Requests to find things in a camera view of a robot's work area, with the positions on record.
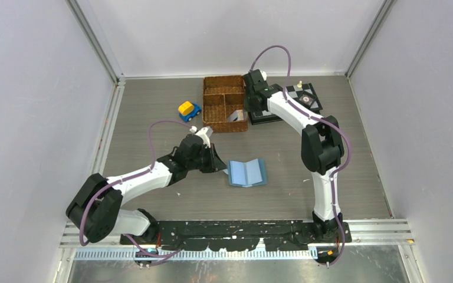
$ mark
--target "yellow and blue toy car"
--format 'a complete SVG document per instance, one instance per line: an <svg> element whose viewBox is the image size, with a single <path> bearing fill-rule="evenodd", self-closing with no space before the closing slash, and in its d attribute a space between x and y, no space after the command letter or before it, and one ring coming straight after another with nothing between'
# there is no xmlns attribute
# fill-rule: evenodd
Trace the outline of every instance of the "yellow and blue toy car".
<svg viewBox="0 0 453 283"><path fill-rule="evenodd" d="M190 101L185 101L180 105L180 107L178 107L180 118L185 122L192 121L192 118L199 115L201 110L200 106L195 103L191 103Z"/></svg>

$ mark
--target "table surface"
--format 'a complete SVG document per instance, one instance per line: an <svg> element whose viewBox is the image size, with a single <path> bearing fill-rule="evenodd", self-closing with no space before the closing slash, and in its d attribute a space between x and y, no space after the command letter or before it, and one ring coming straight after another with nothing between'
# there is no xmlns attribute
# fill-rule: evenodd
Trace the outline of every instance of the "table surface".
<svg viewBox="0 0 453 283"><path fill-rule="evenodd" d="M389 218L374 160L350 86L343 76L293 77L289 85L312 83L324 110L335 116L352 144L349 167L339 173L338 200L345 219ZM269 83L283 85L285 78ZM147 130L160 119L177 119L178 106L189 100L202 104L201 78L128 80L110 144L104 176L117 176L151 163ZM202 127L202 117L190 124ZM172 151L188 134L185 127L166 123L152 130L156 156ZM161 220L311 219L313 182L300 157L301 137L283 121L249 125L242 133L214 133L220 158L246 162L263 158L268 184L233 187L224 172L188 173L172 186L145 193L125 209L146 209Z"/></svg>

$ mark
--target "blue book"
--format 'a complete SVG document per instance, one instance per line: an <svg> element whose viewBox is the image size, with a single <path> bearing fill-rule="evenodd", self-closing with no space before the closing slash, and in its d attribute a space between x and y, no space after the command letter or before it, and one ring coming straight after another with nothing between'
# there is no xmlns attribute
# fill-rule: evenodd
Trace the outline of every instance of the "blue book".
<svg viewBox="0 0 453 283"><path fill-rule="evenodd" d="M228 179L230 185L251 187L267 184L265 160L254 159L249 162L228 162Z"/></svg>

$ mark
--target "chessboard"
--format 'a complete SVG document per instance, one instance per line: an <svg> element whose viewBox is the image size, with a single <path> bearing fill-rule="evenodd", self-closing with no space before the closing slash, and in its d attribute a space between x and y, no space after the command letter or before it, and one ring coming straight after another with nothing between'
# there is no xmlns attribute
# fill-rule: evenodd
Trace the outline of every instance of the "chessboard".
<svg viewBox="0 0 453 283"><path fill-rule="evenodd" d="M310 83L302 84L301 87L298 85L291 85L287 87L287 95L303 105L306 109L320 114L322 105L317 97L317 93L315 93L315 90ZM249 119L253 125L282 120L279 116L272 114L269 111L250 112Z"/></svg>

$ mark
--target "white wall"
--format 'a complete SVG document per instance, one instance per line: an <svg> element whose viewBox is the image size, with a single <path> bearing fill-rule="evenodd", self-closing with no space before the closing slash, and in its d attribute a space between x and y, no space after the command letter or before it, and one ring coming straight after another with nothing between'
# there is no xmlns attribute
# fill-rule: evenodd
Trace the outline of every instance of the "white wall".
<svg viewBox="0 0 453 283"><path fill-rule="evenodd" d="M397 1L352 83L428 282L453 282L453 1Z"/></svg>
<svg viewBox="0 0 453 283"><path fill-rule="evenodd" d="M48 282L112 88L64 0L0 1L0 282Z"/></svg>
<svg viewBox="0 0 453 283"><path fill-rule="evenodd" d="M293 73L345 72L382 1L82 0L125 76L245 73L273 44ZM286 73L284 51L260 67Z"/></svg>

